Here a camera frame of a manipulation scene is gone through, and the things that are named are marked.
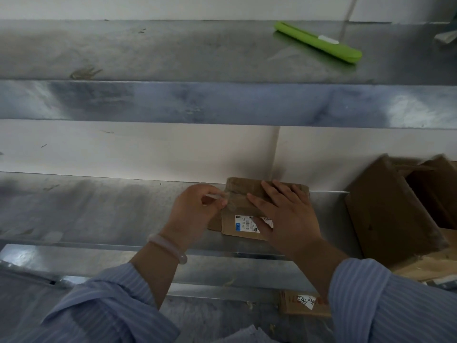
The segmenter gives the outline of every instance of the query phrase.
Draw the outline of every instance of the cardboard box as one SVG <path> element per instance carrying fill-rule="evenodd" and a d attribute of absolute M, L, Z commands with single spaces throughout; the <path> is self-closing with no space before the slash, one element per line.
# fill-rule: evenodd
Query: cardboard box
<path fill-rule="evenodd" d="M 310 299 L 309 296 L 312 296 L 311 299 L 314 299 L 315 302 L 311 309 L 309 301 L 306 302 L 308 303 L 308 306 L 306 306 L 303 304 L 303 299 L 299 299 L 302 296 L 305 301 Z M 324 301 L 319 294 L 291 290 L 282 290 L 279 293 L 279 311 L 283 314 L 309 315 L 316 317 L 332 316 L 328 302 Z"/>
<path fill-rule="evenodd" d="M 208 229 L 221 231 L 224 235 L 251 238 L 256 240 L 265 240 L 258 231 L 237 230 L 237 222 L 243 217 L 265 217 L 265 215 L 256 208 L 246 197 L 247 193 L 271 202 L 270 197 L 263 190 L 260 180 L 231 177 L 227 179 L 225 192 L 227 193 L 228 204 L 222 209 L 221 214 L 213 218 Z M 309 188 L 306 185 L 296 184 L 302 191 L 309 196 Z"/>
<path fill-rule="evenodd" d="M 363 254 L 415 280 L 457 273 L 457 169 L 443 155 L 424 163 L 373 162 L 349 186 L 346 206 Z"/>

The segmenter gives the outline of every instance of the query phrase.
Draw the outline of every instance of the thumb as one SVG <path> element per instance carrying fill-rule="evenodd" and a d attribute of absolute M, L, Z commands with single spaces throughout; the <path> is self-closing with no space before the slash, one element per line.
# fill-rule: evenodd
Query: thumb
<path fill-rule="evenodd" d="M 252 221 L 257 225 L 257 228 L 260 231 L 260 234 L 264 236 L 267 241 L 270 240 L 271 233 L 273 232 L 273 229 L 268 225 L 265 221 L 263 221 L 259 217 L 252 217 Z"/>
<path fill-rule="evenodd" d="M 205 210 L 208 215 L 214 217 L 222 208 L 227 205 L 227 200 L 225 198 L 218 198 L 213 203 L 205 207 Z"/>

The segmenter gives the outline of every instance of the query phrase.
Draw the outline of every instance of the hand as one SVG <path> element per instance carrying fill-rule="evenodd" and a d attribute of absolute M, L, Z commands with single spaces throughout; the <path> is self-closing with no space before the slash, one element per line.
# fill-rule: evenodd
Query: hand
<path fill-rule="evenodd" d="M 253 218 L 267 241 L 289 259 L 306 246 L 322 240 L 319 223 L 308 196 L 296 185 L 290 190 L 274 180 L 276 188 L 262 182 L 262 187 L 274 204 L 248 194 L 247 198 L 273 221 L 273 229 L 260 218 Z"/>
<path fill-rule="evenodd" d="M 209 184 L 196 184 L 184 190 L 175 200 L 168 222 L 159 235 L 185 252 L 227 204 L 225 198 L 214 199 L 206 196 L 208 194 L 224 196 L 222 190 Z"/>

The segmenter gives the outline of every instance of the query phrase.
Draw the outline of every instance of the rolled-up sleeve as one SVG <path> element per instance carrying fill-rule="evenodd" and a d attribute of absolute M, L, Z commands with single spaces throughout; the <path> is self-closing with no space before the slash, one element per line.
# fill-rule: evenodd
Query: rolled-up sleeve
<path fill-rule="evenodd" d="M 42 324 L 13 342 L 174 342 L 178 328 L 163 316 L 132 264 L 109 268 L 77 285 Z"/>
<path fill-rule="evenodd" d="M 344 260 L 328 299 L 340 343 L 456 341 L 457 295 L 394 275 L 375 260 Z"/>

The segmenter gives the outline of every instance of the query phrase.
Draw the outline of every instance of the white panel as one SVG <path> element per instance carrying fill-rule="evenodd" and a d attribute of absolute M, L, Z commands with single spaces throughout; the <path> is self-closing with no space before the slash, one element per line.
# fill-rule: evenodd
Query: white panel
<path fill-rule="evenodd" d="M 358 0 L 350 21 L 450 21 L 456 11 L 457 0 Z"/>
<path fill-rule="evenodd" d="M 0 0 L 0 19 L 343 20 L 351 0 Z"/>
<path fill-rule="evenodd" d="M 225 183 L 266 178 L 274 126 L 0 120 L 0 171 Z"/>
<path fill-rule="evenodd" d="M 457 159 L 457 130 L 282 126 L 273 177 L 312 190 L 344 190 L 383 153 Z"/>

